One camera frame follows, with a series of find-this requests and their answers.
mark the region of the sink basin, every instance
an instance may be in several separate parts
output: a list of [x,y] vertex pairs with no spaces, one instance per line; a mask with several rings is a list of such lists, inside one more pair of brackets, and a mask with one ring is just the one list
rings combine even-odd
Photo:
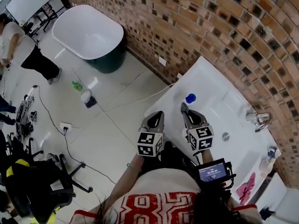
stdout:
[[[259,188],[264,178],[258,166],[267,157],[270,146],[277,146],[268,129],[255,133],[254,124],[245,120],[248,111],[254,112],[248,101],[209,61],[200,57],[151,108],[145,116],[162,110],[165,114],[164,134],[194,163],[194,151],[182,135],[185,127],[180,112],[181,103],[188,94],[196,95],[190,109],[203,114],[213,127],[214,137],[211,153],[214,160],[224,158],[232,163],[237,174],[232,193],[256,173],[256,186]],[[222,134],[229,133],[229,140],[223,141]]]

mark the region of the bathtub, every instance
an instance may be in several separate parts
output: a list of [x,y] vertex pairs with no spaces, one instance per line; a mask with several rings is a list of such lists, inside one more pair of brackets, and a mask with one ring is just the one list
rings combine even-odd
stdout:
[[56,20],[52,36],[102,73],[117,70],[124,61],[122,26],[92,6],[79,5],[64,12]]

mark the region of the chrome faucet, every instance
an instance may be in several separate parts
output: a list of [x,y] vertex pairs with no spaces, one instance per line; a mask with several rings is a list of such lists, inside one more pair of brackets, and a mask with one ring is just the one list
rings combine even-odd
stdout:
[[[261,122],[260,118],[268,118],[266,121]],[[255,132],[261,132],[265,128],[267,128],[272,122],[272,115],[270,113],[249,113],[245,116],[246,121],[253,121],[253,123],[257,126]]]

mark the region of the blue cap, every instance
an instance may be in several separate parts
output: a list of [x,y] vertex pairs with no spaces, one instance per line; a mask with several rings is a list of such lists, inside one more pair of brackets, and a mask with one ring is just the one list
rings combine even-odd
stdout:
[[196,100],[196,96],[194,94],[189,94],[187,97],[186,97],[186,102],[188,104],[191,104],[192,102],[194,102]]

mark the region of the hand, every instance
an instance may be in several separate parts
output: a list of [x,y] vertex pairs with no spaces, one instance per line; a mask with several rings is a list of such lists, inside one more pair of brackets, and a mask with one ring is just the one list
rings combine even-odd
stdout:
[[10,62],[13,58],[14,58],[13,54],[8,54],[8,56],[7,56],[8,62]]
[[1,60],[1,65],[7,66],[8,65],[8,60],[7,59],[2,59]]

